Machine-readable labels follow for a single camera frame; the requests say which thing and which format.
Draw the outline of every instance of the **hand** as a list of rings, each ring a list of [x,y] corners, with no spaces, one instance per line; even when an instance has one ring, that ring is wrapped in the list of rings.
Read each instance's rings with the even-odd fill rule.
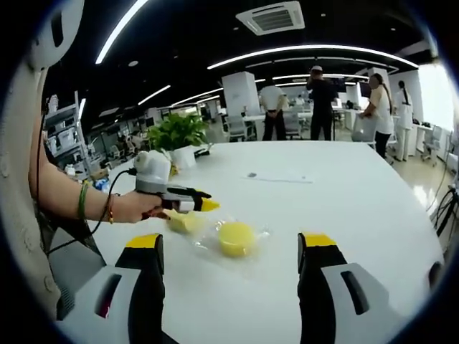
[[[115,196],[113,201],[113,219],[115,222],[136,223],[148,217],[167,219],[161,208],[162,199],[156,195],[148,195],[132,191],[122,196]]]

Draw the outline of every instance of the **green bracelet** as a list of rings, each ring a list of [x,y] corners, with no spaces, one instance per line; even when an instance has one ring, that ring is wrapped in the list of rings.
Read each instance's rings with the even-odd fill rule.
[[[81,192],[80,192],[80,198],[78,200],[78,218],[84,220],[86,218],[85,216],[85,200],[86,200],[86,192],[89,184],[84,183]]]

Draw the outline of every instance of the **bracelet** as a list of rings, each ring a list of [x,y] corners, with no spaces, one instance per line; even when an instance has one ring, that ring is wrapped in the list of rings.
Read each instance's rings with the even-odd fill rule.
[[[81,187],[80,191],[80,198],[78,199],[78,218],[84,220],[85,216],[85,200],[86,200],[86,193],[87,188],[89,187],[89,183],[84,182],[83,186]]]
[[[113,224],[115,221],[113,218],[113,202],[115,201],[115,196],[119,196],[117,193],[115,195],[109,195],[110,199],[108,200],[108,222]]]

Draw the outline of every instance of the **potted plant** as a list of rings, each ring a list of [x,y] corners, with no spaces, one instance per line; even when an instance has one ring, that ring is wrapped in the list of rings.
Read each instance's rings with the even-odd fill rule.
[[[199,116],[172,113],[169,120],[148,129],[148,141],[152,149],[169,152],[175,166],[188,168],[196,164],[192,146],[207,142],[206,127]]]

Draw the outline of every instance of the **green plant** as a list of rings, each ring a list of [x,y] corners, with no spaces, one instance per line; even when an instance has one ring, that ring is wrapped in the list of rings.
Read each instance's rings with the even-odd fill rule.
[[[198,116],[170,114],[169,120],[148,129],[148,141],[156,151],[174,151],[188,145],[201,145],[207,142],[203,133],[205,128],[207,124]]]

